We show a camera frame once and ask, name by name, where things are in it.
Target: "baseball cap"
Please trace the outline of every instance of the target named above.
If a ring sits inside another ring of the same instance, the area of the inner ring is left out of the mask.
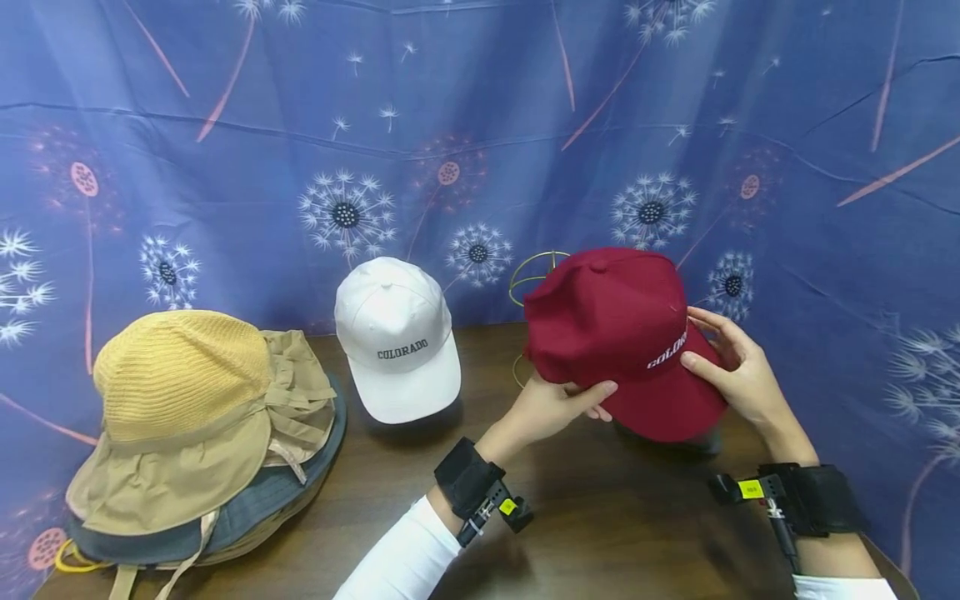
[[[384,423],[437,413],[460,394],[460,357],[437,281],[381,256],[337,288],[337,338],[367,411]]]
[[[589,387],[612,380],[603,407],[657,442],[706,433],[727,407],[720,393],[680,364],[691,350],[719,357],[686,317],[684,287],[670,259],[601,248],[573,254],[525,298],[526,354],[547,381]]]

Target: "blue fabric backdrop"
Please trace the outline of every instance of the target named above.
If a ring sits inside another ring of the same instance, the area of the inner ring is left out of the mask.
[[[629,245],[766,346],[874,539],[955,597],[960,2],[911,9],[8,2],[0,595],[50,571],[91,361],[138,316],[329,333],[339,281],[385,254],[457,325],[514,321],[525,257]]]

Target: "hat crown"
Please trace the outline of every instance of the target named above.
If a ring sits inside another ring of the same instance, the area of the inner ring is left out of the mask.
[[[524,315],[530,358],[552,380],[653,377],[679,359],[686,341],[683,284],[654,252],[574,254],[526,297]]]
[[[337,288],[337,338],[347,356],[378,372],[410,372],[440,351],[450,311],[437,281],[416,265],[380,257]]]
[[[263,396],[271,367],[253,325],[180,310],[141,317],[107,342],[93,381],[110,438],[143,442],[200,429]]]

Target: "black wristband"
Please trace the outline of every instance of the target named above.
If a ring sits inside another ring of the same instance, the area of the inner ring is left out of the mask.
[[[468,520],[487,500],[491,487],[506,473],[483,460],[473,442],[461,438],[433,474],[453,514]]]
[[[825,538],[866,529],[866,518],[856,504],[847,477],[834,465],[762,465],[760,474],[776,474],[782,482],[784,499],[780,505],[795,535]]]

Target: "brown table surface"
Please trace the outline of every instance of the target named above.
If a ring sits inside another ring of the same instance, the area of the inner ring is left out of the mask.
[[[250,555],[188,571],[173,597],[327,600],[364,554],[422,496],[433,468],[461,437],[474,440],[519,389],[511,366],[522,324],[456,333],[461,400],[427,420],[385,426],[353,390],[336,338],[311,341],[348,398],[348,432],[317,500]],[[521,372],[529,367],[521,363]],[[792,598],[783,558],[762,514],[721,508],[704,482],[717,471],[756,472],[766,456],[747,423],[728,414],[724,451],[709,464],[644,444],[606,423],[574,421],[506,465],[534,522],[515,536],[495,519],[449,570],[435,599],[777,600]],[[152,599],[169,572],[141,574]],[[107,598],[112,572],[53,576],[36,598]]]

